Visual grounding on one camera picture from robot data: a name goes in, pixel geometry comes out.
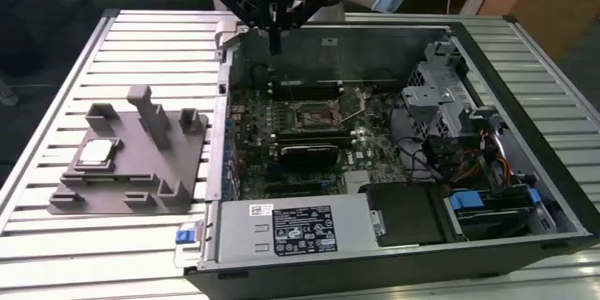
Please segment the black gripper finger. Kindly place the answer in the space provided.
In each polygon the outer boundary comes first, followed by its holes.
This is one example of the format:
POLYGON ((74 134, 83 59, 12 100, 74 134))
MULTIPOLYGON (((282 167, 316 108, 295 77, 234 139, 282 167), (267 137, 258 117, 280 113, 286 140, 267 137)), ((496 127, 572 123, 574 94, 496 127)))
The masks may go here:
POLYGON ((299 29, 318 10, 328 5, 328 0, 306 0, 298 6, 292 1, 276 3, 276 55, 282 53, 283 33, 299 29))
POLYGON ((270 54, 276 55, 276 3, 271 0, 220 0, 250 28, 258 28, 268 38, 270 54))

